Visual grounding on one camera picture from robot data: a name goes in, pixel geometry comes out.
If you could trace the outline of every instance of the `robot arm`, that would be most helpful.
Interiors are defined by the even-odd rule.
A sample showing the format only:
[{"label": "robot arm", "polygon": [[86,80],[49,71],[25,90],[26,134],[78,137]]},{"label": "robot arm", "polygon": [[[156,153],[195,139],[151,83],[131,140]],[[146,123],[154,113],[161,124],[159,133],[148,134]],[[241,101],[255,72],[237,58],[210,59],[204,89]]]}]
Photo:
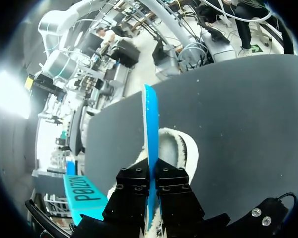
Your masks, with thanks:
[{"label": "robot arm", "polygon": [[38,27],[42,35],[47,57],[58,48],[60,37],[80,18],[101,9],[106,0],[83,0],[66,11],[50,11],[45,14]]}]

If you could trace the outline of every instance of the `cable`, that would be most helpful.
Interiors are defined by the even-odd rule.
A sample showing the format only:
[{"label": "cable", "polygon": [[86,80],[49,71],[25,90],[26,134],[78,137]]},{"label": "cable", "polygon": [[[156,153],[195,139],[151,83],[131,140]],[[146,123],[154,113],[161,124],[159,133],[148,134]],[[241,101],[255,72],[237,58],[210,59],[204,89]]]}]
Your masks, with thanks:
[{"label": "cable", "polygon": [[297,198],[296,198],[296,196],[295,196],[295,194],[294,193],[292,193],[292,192],[288,192],[288,193],[285,193],[284,195],[282,195],[282,196],[280,196],[279,198],[277,198],[277,200],[278,201],[280,201],[281,199],[283,199],[284,197],[293,197],[293,199],[294,199],[294,204],[297,202]]},{"label": "cable", "polygon": [[97,20],[93,20],[93,19],[81,19],[81,20],[78,20],[76,23],[81,22],[81,21],[92,21],[92,22],[98,22],[98,23],[104,24],[106,26],[112,26],[111,24],[104,23],[103,21],[97,21]]},{"label": "cable", "polygon": [[209,3],[207,0],[201,0],[203,2],[205,2],[206,5],[214,8],[216,11],[219,11],[220,13],[222,14],[225,14],[226,16],[229,16],[231,18],[234,18],[235,20],[239,20],[239,21],[244,21],[244,22],[262,22],[262,21],[266,21],[268,18],[270,18],[272,16],[272,12],[268,12],[267,16],[261,18],[261,19],[257,19],[257,20],[246,20],[246,19],[243,19],[243,18],[239,18],[239,17],[236,17],[236,16],[233,16],[225,11],[222,11],[221,9],[217,8],[216,6],[214,6],[213,4]]},{"label": "cable", "polygon": [[[169,44],[169,42],[167,41],[167,39],[164,37],[163,34],[161,34],[161,32],[159,31],[159,29],[153,24],[153,22],[146,16],[144,15],[139,9],[135,8],[133,5],[129,4],[138,14],[140,14],[146,21],[147,23],[151,24],[154,29],[156,30],[156,32],[159,34],[159,36],[165,41],[165,43],[169,46],[170,49],[172,49],[172,46]],[[173,51],[173,54],[176,58],[178,58],[177,54],[175,51]]]},{"label": "cable", "polygon": [[170,12],[170,14],[171,15],[173,15],[175,18],[176,18],[176,20],[178,20],[178,22],[179,22],[179,24],[181,24],[183,27],[184,27],[184,29],[187,31],[187,32],[189,32],[190,33],[190,35],[195,35],[194,34],[194,31],[192,30],[192,28],[191,28],[191,26],[186,22],[186,24],[191,28],[191,31],[193,32],[193,33],[191,33],[190,31],[189,31],[189,29],[186,27],[186,25],[185,24],[183,24],[183,22],[179,19],[179,17],[171,10],[171,8],[164,2],[164,1],[162,1],[162,0],[157,0],[157,2],[158,3],[160,3],[161,5],[163,5],[164,7],[165,7],[165,9],[167,9],[169,12]]}]

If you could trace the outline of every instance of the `white cable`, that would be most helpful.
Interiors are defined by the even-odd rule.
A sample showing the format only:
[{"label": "white cable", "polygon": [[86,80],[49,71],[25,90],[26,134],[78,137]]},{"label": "white cable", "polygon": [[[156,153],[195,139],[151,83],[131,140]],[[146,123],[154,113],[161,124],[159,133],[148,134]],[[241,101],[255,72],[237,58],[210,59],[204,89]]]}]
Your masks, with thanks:
[{"label": "white cable", "polygon": [[205,2],[206,5],[214,8],[216,11],[219,11],[220,13],[225,14],[226,16],[229,16],[229,17],[234,18],[234,19],[239,20],[239,21],[255,22],[255,23],[257,23],[257,22],[266,21],[268,18],[270,18],[272,16],[272,12],[270,11],[270,12],[268,12],[267,16],[265,16],[265,17],[263,17],[261,19],[247,20],[247,19],[243,19],[243,18],[239,18],[239,17],[233,16],[233,15],[231,15],[231,14],[225,12],[225,11],[222,11],[221,9],[217,8],[216,6],[214,6],[213,4],[209,3],[207,0],[201,0],[201,1]]},{"label": "white cable", "polygon": [[204,56],[206,56],[206,54],[207,54],[203,49],[201,49],[201,48],[199,48],[199,47],[196,47],[196,46],[190,46],[190,47],[187,47],[187,48],[183,49],[183,50],[180,52],[180,54],[179,54],[179,59],[181,59],[181,56],[184,54],[184,52],[185,52],[186,50],[189,50],[189,49],[200,50],[200,51],[202,51],[202,52],[204,53]]},{"label": "white cable", "polygon": [[195,46],[185,47],[185,48],[180,52],[180,54],[179,54],[179,61],[182,61],[182,56],[183,56],[184,52],[185,52],[186,50],[190,50],[190,49],[200,50],[201,52],[203,52],[202,59],[204,60],[204,63],[206,62],[207,53],[206,53],[203,49],[201,49],[201,48],[199,48],[199,47],[195,47]]},{"label": "white cable", "polygon": [[198,44],[198,45],[204,47],[207,51],[209,50],[205,45],[203,45],[203,44],[200,43],[200,42],[192,42],[192,43],[188,44],[186,47],[184,47],[184,49],[187,48],[187,47],[190,47],[190,46],[192,46],[192,45],[194,45],[194,44]]}]

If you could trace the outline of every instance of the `black pants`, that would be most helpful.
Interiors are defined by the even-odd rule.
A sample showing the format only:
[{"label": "black pants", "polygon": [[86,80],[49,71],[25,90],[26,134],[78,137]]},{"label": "black pants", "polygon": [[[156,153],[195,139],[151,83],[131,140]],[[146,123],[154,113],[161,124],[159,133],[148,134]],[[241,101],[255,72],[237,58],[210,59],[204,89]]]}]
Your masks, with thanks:
[{"label": "black pants", "polygon": [[[243,19],[250,20],[254,17],[263,18],[267,16],[268,10],[265,8],[254,8],[244,3],[239,3],[235,9],[235,16]],[[270,17],[266,20],[266,22],[273,27],[277,26],[277,21],[275,17]],[[251,41],[251,33],[249,29],[249,23],[244,21],[236,21],[237,29],[239,36],[242,40],[242,47],[245,49],[250,49],[250,41]],[[284,53],[285,54],[293,54],[294,46],[292,40],[284,28],[283,24],[279,21],[279,31],[282,33],[283,42],[284,42]]]}]

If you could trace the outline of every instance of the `machine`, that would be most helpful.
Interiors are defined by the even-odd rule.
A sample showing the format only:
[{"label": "machine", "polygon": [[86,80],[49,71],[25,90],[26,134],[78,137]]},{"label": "machine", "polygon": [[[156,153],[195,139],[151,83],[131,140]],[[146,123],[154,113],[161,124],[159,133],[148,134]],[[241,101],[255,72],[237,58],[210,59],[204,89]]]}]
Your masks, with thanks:
[{"label": "machine", "polygon": [[[159,159],[155,166],[155,186],[160,205],[161,224],[154,237],[271,237],[281,227],[288,209],[282,204],[287,193],[279,198],[267,198],[250,209],[244,217],[229,224],[228,214],[204,220],[204,211],[189,185],[189,176],[183,168],[176,168]],[[82,215],[79,225],[70,235],[57,227],[32,200],[26,207],[38,223],[54,238],[128,237],[141,238],[146,232],[146,205],[150,188],[147,159],[129,168],[122,168],[116,177],[115,192],[104,212],[104,220]],[[91,193],[77,185],[77,194]]]}]

